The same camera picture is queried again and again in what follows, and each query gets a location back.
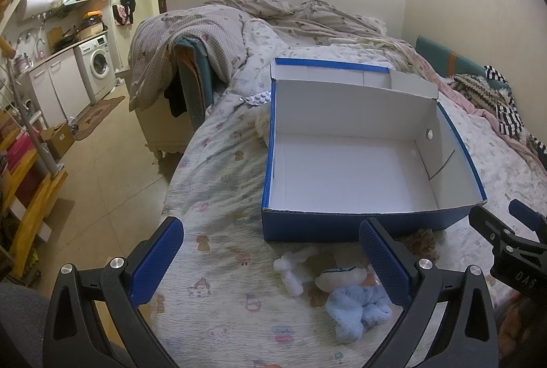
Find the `silver bolt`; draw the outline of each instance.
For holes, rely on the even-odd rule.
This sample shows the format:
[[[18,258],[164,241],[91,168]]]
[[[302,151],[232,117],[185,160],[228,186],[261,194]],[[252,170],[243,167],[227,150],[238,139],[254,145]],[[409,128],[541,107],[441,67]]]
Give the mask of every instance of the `silver bolt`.
[[[64,264],[61,268],[61,274],[70,274],[72,272],[72,265],[70,263]]]
[[[121,268],[122,266],[124,266],[124,263],[125,263],[124,259],[122,259],[121,257],[116,257],[115,259],[112,259],[110,261],[110,267],[117,270],[118,268]]]
[[[433,267],[433,263],[431,263],[431,260],[428,259],[421,259],[418,264],[423,270],[430,270]]]
[[[469,267],[469,272],[473,275],[480,275],[482,274],[482,271],[480,270],[480,268],[475,265],[475,264],[472,264],[470,267]]]

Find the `blue and white box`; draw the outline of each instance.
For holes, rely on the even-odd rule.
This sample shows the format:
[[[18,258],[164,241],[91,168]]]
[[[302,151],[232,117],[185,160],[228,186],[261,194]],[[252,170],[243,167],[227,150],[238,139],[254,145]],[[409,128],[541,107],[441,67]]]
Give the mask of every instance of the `blue and white box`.
[[[355,242],[369,217],[393,236],[441,230],[486,203],[436,84],[367,64],[270,68],[265,240]]]

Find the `washing machine door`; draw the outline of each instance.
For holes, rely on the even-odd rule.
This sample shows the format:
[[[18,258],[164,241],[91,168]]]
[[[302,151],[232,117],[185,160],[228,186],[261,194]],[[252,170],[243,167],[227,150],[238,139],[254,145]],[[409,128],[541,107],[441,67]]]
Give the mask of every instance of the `washing machine door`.
[[[91,53],[90,69],[95,78],[102,80],[106,78],[110,71],[108,62],[106,61],[106,52],[102,49],[97,49]]]

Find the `brown rug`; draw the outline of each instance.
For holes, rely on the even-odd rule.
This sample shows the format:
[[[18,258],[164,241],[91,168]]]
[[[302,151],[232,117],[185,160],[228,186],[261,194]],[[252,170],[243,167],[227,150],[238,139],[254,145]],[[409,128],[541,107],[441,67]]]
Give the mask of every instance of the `brown rug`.
[[[78,118],[78,132],[74,136],[76,140],[83,140],[91,135],[91,132],[104,120],[114,108],[124,100],[125,96],[102,99]]]

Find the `bed sheet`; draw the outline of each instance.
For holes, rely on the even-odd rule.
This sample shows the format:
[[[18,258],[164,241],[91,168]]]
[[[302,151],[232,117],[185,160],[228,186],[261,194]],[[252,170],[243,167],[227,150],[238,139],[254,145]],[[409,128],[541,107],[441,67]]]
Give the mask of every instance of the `bed sheet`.
[[[267,147],[255,129],[255,108],[240,101],[270,87],[275,56],[344,60],[397,67],[392,52],[366,44],[287,45],[264,21],[243,25],[247,61],[226,92],[209,109],[171,181],[162,219],[184,223],[184,243],[152,299],[152,328],[179,366],[361,367],[395,322],[339,344],[334,321],[324,308],[326,294],[310,279],[297,298],[289,297],[273,261],[301,244],[266,243],[262,237],[261,197]],[[444,95],[439,101],[451,117],[485,186],[487,209],[518,234],[531,231],[508,214],[511,199],[547,212],[547,179],[527,164],[491,129],[487,120],[468,115]],[[486,274],[490,245],[463,219],[435,233],[437,266],[464,270],[478,264]],[[325,244],[337,266],[365,266],[358,243]],[[509,288],[487,275],[494,305]],[[439,307],[412,362],[425,356],[442,314]]]

